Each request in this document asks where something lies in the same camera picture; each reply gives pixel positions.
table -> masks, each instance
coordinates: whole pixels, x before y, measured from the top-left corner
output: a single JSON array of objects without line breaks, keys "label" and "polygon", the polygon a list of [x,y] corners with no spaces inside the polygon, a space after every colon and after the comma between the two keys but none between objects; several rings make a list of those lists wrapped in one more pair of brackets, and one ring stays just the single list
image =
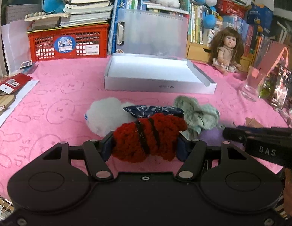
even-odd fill
[{"label": "table", "polygon": [[[100,139],[92,133],[84,119],[93,101],[116,97],[137,105],[172,105],[178,94],[153,92],[105,91],[103,74],[108,58],[53,60],[39,62],[31,76],[40,82],[16,107],[0,129],[0,195],[9,198],[9,178],[42,152],[59,141],[81,145]],[[214,95],[186,94],[201,104],[210,103],[220,112],[223,123],[243,125],[246,117],[256,118],[266,127],[287,127],[282,117],[264,100],[250,102],[240,93],[239,74],[222,75],[213,67],[198,64],[216,83]],[[277,173],[281,166],[259,160]],[[72,164],[85,170],[83,161]],[[144,162],[129,164],[111,157],[107,162],[114,175],[118,171],[177,172],[182,163],[149,156]]]}]

gray cloth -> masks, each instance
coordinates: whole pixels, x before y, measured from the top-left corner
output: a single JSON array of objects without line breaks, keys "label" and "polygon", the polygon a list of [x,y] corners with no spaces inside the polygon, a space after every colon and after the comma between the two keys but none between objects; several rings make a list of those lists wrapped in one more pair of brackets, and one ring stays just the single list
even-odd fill
[{"label": "gray cloth", "polygon": [[213,129],[219,121],[218,110],[210,104],[200,105],[196,98],[178,96],[174,100],[174,107],[184,111],[188,130],[182,134],[188,140],[196,139],[202,130]]}]

blue bandana fabric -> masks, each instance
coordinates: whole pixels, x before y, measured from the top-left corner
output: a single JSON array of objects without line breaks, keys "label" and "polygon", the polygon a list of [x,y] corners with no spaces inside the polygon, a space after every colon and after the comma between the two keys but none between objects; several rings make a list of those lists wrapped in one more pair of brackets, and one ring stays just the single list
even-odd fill
[{"label": "blue bandana fabric", "polygon": [[174,115],[184,117],[184,111],[177,107],[172,106],[149,106],[149,105],[134,105],[123,108],[136,118],[149,118],[156,113],[163,113],[165,115]]}]

red knitted object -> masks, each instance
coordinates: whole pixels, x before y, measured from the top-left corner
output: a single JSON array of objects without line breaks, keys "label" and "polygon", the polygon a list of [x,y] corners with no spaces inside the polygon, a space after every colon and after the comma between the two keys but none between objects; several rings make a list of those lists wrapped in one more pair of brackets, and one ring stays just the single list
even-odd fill
[{"label": "red knitted object", "polygon": [[142,162],[149,154],[172,161],[179,131],[187,129],[186,122],[180,117],[162,113],[157,113],[149,119],[139,118],[138,122],[139,130],[137,123],[125,123],[113,133],[115,146],[112,155],[131,163]]}]

white box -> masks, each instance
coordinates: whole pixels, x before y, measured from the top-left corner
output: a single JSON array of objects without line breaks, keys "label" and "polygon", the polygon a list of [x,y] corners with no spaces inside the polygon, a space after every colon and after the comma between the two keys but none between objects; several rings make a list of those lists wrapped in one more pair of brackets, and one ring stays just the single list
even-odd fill
[{"label": "white box", "polygon": [[187,59],[114,53],[104,74],[105,90],[213,94],[216,83]]}]

